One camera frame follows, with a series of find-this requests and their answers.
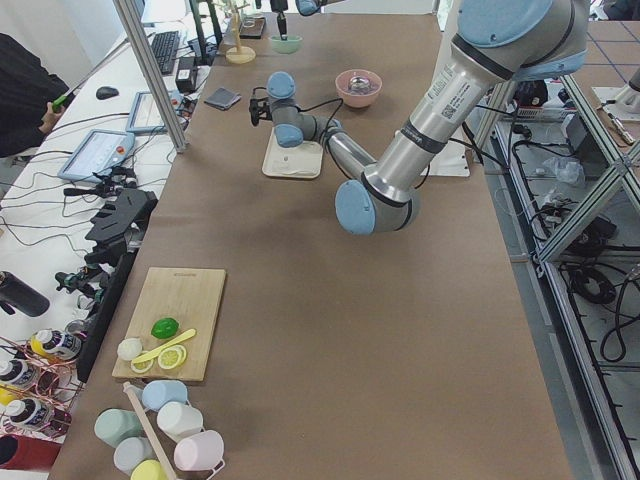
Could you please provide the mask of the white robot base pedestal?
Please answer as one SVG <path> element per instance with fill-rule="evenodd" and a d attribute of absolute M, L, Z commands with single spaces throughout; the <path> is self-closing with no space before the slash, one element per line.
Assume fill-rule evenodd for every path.
<path fill-rule="evenodd" d="M 423 126 L 422 117 L 429 113 L 429 107 L 433 101 L 428 93 L 431 87 L 439 80 L 444 80 L 445 85 L 450 85 L 454 74 L 441 74 L 451 64 L 451 40 L 458 32 L 457 19 L 461 1 L 438 1 L 438 25 L 442 30 L 442 38 L 435 63 L 432 79 L 426 83 L 426 91 L 423 98 L 418 101 L 414 111 L 409 116 L 409 127 Z M 466 147 L 456 140 L 462 140 L 462 130 L 456 128 L 452 138 L 437 154 L 423 150 L 401 131 L 397 131 L 391 144 L 380 158 L 381 166 L 390 172 L 393 180 L 399 180 L 402 184 L 409 184 L 418 178 L 422 180 L 428 176 L 460 176 L 468 177 L 470 170 L 467 163 Z"/>

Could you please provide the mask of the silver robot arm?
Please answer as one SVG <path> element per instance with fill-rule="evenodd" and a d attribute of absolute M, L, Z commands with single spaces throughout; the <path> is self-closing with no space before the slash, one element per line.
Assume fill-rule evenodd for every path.
<path fill-rule="evenodd" d="M 295 6 L 298 13 L 302 16 L 311 16 L 319 13 L 323 7 L 332 4 L 328 0 L 296 0 Z M 276 14 L 276 21 L 280 39 L 286 41 L 288 39 L 287 21 L 285 12 L 289 5 L 287 0 L 270 0 L 271 11 Z"/>
<path fill-rule="evenodd" d="M 451 59 L 391 141 L 374 159 L 339 121 L 304 113 L 293 77 L 270 75 L 262 99 L 252 98 L 251 122 L 269 120 L 279 146 L 322 145 L 348 179 L 335 211 L 355 235 L 398 231 L 418 215 L 415 182 L 485 93 L 510 80 L 573 73 L 584 64 L 590 6 L 586 1 L 463 1 Z"/>

